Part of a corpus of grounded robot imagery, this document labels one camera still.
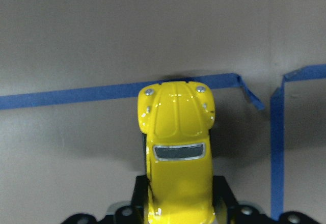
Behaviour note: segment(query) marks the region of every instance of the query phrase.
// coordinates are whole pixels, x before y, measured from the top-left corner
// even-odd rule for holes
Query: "toy car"
[[[138,121],[149,180],[145,223],[214,221],[209,140],[214,120],[214,98],[205,84],[174,81],[140,91]]]

